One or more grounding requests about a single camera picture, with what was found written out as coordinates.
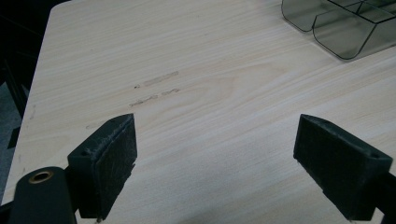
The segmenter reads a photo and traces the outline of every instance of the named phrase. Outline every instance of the stain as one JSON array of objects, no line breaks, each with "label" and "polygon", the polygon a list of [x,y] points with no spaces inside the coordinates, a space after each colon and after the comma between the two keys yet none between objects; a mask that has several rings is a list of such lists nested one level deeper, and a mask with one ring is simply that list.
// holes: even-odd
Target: stain
[{"label": "stain", "polygon": [[35,105],[33,105],[33,113],[32,113],[32,115],[30,116],[29,119],[33,119],[34,117],[35,117]]},{"label": "stain", "polygon": [[175,76],[178,76],[178,71],[173,72],[173,73],[170,73],[170,74],[167,74],[167,75],[162,76],[162,77],[156,77],[156,78],[154,78],[154,79],[152,79],[152,80],[149,80],[149,81],[145,81],[145,82],[144,82],[144,85],[145,85],[146,87],[149,87],[149,86],[151,86],[151,85],[160,83],[160,82],[162,82],[162,81],[164,81],[164,80],[166,80],[166,79],[168,79],[168,78],[175,77]]},{"label": "stain", "polygon": [[161,93],[161,95],[165,96],[165,95],[169,95],[169,94],[171,94],[173,92],[178,92],[178,91],[180,91],[180,90],[179,89],[172,89],[171,91],[165,91],[165,92]]},{"label": "stain", "polygon": [[149,98],[146,98],[146,99],[143,99],[143,100],[138,100],[138,101],[134,102],[133,104],[130,104],[129,106],[133,107],[133,106],[136,106],[136,105],[142,105],[143,103],[145,103],[147,101],[154,100],[154,99],[157,99],[157,98],[158,98],[158,95],[152,95]]},{"label": "stain", "polygon": [[92,124],[87,125],[87,127],[85,127],[85,129],[89,130],[89,129],[92,129],[92,128],[97,128],[97,127],[102,126],[102,124],[104,124],[104,123],[106,123],[106,122],[105,121],[100,121],[98,123],[92,123]]}]

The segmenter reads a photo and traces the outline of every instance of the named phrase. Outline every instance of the gray carpet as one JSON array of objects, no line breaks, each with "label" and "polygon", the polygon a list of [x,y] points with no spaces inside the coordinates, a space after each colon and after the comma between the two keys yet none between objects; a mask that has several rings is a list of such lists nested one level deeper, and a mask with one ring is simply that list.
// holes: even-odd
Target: gray carpet
[{"label": "gray carpet", "polygon": [[12,130],[21,126],[21,117],[6,83],[0,86],[0,202],[3,200],[14,149],[7,149]]}]

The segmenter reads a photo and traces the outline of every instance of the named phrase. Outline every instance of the clear plastic tray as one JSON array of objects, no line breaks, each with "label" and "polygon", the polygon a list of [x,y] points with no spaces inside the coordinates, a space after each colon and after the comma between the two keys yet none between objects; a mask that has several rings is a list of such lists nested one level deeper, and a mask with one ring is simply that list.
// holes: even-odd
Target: clear plastic tray
[{"label": "clear plastic tray", "polygon": [[283,0],[282,13],[345,60],[396,45],[396,0]]}]

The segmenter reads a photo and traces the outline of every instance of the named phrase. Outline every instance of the wooden table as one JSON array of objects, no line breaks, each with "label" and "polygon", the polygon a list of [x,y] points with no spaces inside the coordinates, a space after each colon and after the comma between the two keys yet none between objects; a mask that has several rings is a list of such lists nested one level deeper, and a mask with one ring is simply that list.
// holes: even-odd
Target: wooden table
[{"label": "wooden table", "polygon": [[136,167],[106,223],[348,223],[292,157],[298,120],[328,119],[396,158],[396,48],[342,62],[280,6],[57,6],[3,203],[22,176],[66,167],[106,120],[134,113]]}]

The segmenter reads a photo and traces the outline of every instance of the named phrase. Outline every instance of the light wood tabletop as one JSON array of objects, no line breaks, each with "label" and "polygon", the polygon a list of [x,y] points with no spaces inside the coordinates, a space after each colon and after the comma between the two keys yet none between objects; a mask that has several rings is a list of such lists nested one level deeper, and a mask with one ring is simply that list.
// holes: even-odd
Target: light wood tabletop
[{"label": "light wood tabletop", "polygon": [[292,157],[299,117],[396,158],[395,67],[396,48],[338,60],[280,0],[61,4],[3,203],[21,177],[65,168],[101,124],[134,113],[136,167],[105,223],[349,223]]}]

